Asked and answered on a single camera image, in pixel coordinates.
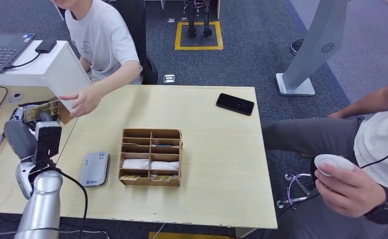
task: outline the light wood tabletop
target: light wood tabletop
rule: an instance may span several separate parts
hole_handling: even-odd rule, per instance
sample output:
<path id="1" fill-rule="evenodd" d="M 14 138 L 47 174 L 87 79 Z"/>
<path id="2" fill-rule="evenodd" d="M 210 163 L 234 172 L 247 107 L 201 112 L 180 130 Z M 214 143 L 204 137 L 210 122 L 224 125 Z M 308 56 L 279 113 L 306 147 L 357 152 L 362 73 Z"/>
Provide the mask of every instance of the light wood tabletop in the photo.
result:
<path id="1" fill-rule="evenodd" d="M 86 153 L 111 156 L 107 184 L 87 188 L 88 218 L 277 228 L 258 108 L 251 116 L 219 108 L 220 93 L 257 103 L 252 87 L 129 85 L 80 117 L 58 167 L 78 179 Z M 180 187 L 125 186 L 118 180 L 124 128 L 181 130 Z M 84 195 L 66 179 L 61 205 L 61 216 L 82 217 Z"/>
<path id="2" fill-rule="evenodd" d="M 49 100 L 54 97 L 53 93 L 47 87 L 7 87 L 9 93 L 0 107 L 0 133 L 3 133 L 3 126 L 8 121 L 17 108 L 17 105 Z M 20 93 L 23 99 L 16 103 L 8 101 L 9 96 Z M 0 102 L 5 94 L 5 90 L 0 88 Z M 62 137 L 60 141 L 60 151 L 66 144 L 76 119 L 71 120 L 62 126 Z M 23 197 L 21 190 L 15 178 L 15 169 L 19 163 L 19 158 L 13 152 L 6 139 L 0 146 L 0 213 L 18 213 L 21 214 L 27 200 Z"/>

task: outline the black shoe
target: black shoe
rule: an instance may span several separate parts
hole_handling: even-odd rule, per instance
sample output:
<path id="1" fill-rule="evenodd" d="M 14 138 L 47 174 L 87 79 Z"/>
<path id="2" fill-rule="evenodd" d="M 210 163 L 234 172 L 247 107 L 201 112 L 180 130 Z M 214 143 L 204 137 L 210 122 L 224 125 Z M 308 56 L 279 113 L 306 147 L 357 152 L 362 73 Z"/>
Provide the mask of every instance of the black shoe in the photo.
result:
<path id="1" fill-rule="evenodd" d="M 193 29 L 188 28 L 188 37 L 189 38 L 197 37 L 197 30 L 195 28 Z"/>
<path id="2" fill-rule="evenodd" d="M 300 38 L 298 40 L 293 41 L 290 44 L 290 52 L 292 52 L 292 54 L 296 56 L 303 42 L 304 42 L 304 38 Z"/>
<path id="3" fill-rule="evenodd" d="M 207 28 L 207 29 L 204 29 L 203 35 L 204 35 L 205 37 L 208 37 L 208 36 L 213 35 L 213 32 L 211 31 L 211 29 Z"/>

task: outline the portable hard drive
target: portable hard drive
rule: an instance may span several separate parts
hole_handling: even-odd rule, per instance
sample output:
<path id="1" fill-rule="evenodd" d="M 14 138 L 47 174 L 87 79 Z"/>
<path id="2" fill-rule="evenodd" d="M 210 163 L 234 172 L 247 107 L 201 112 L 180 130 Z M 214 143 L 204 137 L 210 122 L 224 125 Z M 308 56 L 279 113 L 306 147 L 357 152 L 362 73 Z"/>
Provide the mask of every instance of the portable hard drive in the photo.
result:
<path id="1" fill-rule="evenodd" d="M 82 162 L 79 182 L 84 187 L 101 186 L 107 181 L 109 153 L 87 153 Z"/>

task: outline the cardboard organizer box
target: cardboard organizer box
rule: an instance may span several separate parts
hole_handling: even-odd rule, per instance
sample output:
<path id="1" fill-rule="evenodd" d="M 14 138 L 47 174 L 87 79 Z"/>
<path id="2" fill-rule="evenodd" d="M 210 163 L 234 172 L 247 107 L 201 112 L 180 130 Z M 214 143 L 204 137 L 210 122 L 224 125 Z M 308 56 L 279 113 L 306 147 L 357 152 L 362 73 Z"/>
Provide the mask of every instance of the cardboard organizer box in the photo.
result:
<path id="1" fill-rule="evenodd" d="M 178 129 L 124 129 L 119 181 L 125 185 L 180 186 L 182 145 L 182 133 Z M 122 168 L 126 159 L 148 159 L 149 168 Z M 151 163 L 154 161 L 179 162 L 179 168 L 151 169 Z"/>

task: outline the speaker grille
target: speaker grille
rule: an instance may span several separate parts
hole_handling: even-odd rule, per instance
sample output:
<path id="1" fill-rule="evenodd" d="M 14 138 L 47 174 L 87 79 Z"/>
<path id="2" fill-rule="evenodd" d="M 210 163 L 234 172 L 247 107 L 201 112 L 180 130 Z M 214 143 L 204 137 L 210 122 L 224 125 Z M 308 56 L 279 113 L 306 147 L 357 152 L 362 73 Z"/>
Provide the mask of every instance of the speaker grille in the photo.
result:
<path id="1" fill-rule="evenodd" d="M 323 47 L 321 47 L 321 52 L 323 53 L 329 53 L 331 52 L 333 49 L 335 49 L 335 44 L 333 42 L 329 42 L 329 43 L 326 43 L 324 44 Z"/>

